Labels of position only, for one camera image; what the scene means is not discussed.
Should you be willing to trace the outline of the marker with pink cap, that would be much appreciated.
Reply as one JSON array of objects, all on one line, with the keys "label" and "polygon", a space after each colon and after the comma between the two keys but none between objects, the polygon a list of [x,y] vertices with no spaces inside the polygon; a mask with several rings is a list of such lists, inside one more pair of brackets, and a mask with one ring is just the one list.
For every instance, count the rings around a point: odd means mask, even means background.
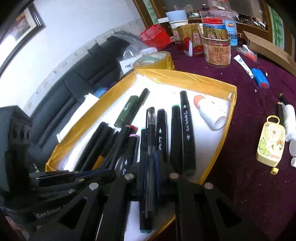
[{"label": "marker with pink cap", "polygon": [[131,134],[128,137],[128,143],[123,156],[123,163],[121,167],[121,175],[125,175],[129,172],[130,166],[134,163],[138,144],[138,135]]}]

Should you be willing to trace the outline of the framed wall picture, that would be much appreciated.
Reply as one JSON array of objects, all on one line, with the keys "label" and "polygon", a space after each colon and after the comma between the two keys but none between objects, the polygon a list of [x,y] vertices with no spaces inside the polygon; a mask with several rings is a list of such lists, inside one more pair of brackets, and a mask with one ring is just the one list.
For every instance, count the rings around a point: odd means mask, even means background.
[{"label": "framed wall picture", "polygon": [[1,74],[13,58],[40,30],[44,28],[33,1],[29,1],[19,15],[9,24],[1,37]]}]

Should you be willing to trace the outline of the blue battery pack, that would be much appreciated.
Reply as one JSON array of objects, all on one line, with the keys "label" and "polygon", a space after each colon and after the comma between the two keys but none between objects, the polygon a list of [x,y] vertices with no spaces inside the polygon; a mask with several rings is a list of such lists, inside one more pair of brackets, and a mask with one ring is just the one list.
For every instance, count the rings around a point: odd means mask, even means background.
[{"label": "blue battery pack", "polygon": [[262,73],[260,69],[252,68],[252,73],[254,75],[255,82],[259,88],[269,89],[270,84],[266,79],[266,76]]}]

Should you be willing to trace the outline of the white pill bottle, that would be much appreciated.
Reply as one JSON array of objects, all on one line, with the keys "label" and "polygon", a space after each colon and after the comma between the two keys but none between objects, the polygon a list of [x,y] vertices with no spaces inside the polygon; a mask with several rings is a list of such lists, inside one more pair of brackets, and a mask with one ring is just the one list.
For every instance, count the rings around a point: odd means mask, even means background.
[{"label": "white pill bottle", "polygon": [[284,127],[285,127],[285,141],[290,142],[295,139],[295,108],[291,104],[283,107]]}]

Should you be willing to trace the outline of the marker with red cap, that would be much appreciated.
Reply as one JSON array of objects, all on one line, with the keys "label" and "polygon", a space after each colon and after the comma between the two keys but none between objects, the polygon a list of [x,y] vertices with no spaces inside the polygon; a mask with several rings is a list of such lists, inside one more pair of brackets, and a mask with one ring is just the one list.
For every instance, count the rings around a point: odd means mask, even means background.
[{"label": "marker with red cap", "polygon": [[114,170],[118,158],[121,156],[123,148],[127,143],[128,137],[130,134],[135,134],[137,132],[137,127],[133,125],[125,125],[118,134],[118,137],[115,139],[115,143],[111,149],[109,161],[108,161],[108,169]]}]

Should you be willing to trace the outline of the blue label plastic jar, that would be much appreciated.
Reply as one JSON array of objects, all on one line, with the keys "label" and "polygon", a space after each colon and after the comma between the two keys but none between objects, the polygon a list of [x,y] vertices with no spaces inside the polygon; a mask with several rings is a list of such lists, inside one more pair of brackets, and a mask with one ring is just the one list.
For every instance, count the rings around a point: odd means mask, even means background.
[{"label": "blue label plastic jar", "polygon": [[236,50],[238,45],[237,25],[235,20],[224,20],[224,24],[230,38],[231,50]]}]

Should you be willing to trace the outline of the marker with blue cap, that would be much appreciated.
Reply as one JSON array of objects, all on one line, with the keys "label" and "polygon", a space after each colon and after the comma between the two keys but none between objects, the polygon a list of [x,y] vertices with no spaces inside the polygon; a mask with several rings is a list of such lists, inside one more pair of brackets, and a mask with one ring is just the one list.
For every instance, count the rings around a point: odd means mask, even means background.
[{"label": "marker with blue cap", "polygon": [[148,140],[147,140],[147,128],[142,128],[140,139],[140,162],[144,163],[144,192],[142,200],[139,201],[139,229],[141,233],[151,233],[153,226],[153,218],[145,216],[145,201],[146,201],[146,189],[147,189],[147,171],[149,163],[148,154]]}]

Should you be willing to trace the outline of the black marker purple end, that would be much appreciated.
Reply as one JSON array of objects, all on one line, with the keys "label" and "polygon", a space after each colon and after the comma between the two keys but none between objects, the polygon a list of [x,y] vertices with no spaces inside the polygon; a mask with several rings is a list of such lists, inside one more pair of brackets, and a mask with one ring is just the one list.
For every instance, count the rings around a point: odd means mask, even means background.
[{"label": "black marker purple end", "polygon": [[166,111],[159,109],[157,113],[157,146],[156,149],[160,150],[163,154],[164,162],[167,162],[167,122]]}]

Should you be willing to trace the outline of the yellow cartoon tin case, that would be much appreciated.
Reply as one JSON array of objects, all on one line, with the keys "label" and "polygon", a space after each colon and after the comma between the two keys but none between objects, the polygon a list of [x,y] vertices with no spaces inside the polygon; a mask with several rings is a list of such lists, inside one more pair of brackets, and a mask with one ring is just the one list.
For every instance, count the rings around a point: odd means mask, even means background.
[{"label": "yellow cartoon tin case", "polygon": [[285,128],[280,124],[280,118],[269,115],[263,125],[256,151],[256,160],[276,167],[281,161],[285,148]]}]

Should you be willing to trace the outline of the black bag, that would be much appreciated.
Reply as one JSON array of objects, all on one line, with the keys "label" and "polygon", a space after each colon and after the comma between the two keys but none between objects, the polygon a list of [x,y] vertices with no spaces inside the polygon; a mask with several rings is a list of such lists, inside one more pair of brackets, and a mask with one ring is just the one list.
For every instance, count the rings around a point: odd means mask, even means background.
[{"label": "black bag", "polygon": [[100,45],[95,44],[51,87],[31,114],[31,147],[42,149],[86,94],[110,88],[121,79],[119,62],[129,46],[131,43],[114,36]]}]

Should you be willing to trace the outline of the red plastic bag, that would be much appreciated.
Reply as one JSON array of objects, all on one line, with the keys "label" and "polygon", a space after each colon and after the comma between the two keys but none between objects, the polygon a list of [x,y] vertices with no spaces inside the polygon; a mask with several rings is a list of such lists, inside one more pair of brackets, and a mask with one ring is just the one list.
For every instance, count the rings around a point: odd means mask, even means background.
[{"label": "red plastic bag", "polygon": [[139,35],[140,39],[149,47],[156,47],[159,51],[171,43],[170,36],[160,25],[152,25]]}]

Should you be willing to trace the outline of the clear black gel pen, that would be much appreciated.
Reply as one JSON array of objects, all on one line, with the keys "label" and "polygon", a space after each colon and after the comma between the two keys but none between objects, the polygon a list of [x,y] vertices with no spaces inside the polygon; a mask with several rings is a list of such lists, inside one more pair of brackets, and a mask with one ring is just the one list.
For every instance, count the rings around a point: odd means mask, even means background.
[{"label": "clear black gel pen", "polygon": [[145,218],[154,216],[155,188],[155,152],[156,152],[156,116],[155,108],[147,109],[147,173],[145,188]]}]

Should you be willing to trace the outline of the slim black pen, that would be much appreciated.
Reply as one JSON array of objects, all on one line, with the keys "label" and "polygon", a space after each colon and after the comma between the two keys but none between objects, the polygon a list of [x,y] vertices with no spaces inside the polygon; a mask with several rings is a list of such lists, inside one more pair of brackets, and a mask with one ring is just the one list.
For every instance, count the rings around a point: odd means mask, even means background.
[{"label": "slim black pen", "polygon": [[90,140],[88,141],[86,147],[84,148],[82,154],[80,155],[75,167],[74,167],[74,171],[80,171],[84,162],[86,161],[90,151],[92,150],[92,148],[94,147],[94,145],[96,144],[98,138],[101,136],[102,131],[105,130],[108,127],[108,124],[105,122],[101,122],[100,125],[98,126],[98,128],[96,129],[96,131],[93,133],[93,135],[91,136]]}]

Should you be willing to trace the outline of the white bottle orange cap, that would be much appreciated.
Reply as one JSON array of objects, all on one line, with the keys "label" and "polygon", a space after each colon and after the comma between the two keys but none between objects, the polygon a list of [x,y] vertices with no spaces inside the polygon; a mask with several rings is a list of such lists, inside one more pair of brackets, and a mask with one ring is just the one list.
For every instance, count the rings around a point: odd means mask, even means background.
[{"label": "white bottle orange cap", "polygon": [[226,124],[227,113],[210,99],[197,95],[194,97],[194,105],[213,130],[219,130]]}]

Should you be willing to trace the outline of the gold black pen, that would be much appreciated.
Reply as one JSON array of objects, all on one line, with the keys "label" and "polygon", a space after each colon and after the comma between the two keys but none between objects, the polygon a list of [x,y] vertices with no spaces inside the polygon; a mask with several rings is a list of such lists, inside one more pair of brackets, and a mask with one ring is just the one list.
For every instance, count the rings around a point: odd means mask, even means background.
[{"label": "gold black pen", "polygon": [[99,155],[98,159],[96,160],[92,170],[96,170],[98,168],[101,167],[104,159],[106,158],[107,154],[109,153],[109,151],[111,150],[114,142],[115,142],[115,139],[117,138],[118,136],[118,131],[116,131],[107,141],[107,144],[105,145],[105,147],[103,148],[101,154]]}]

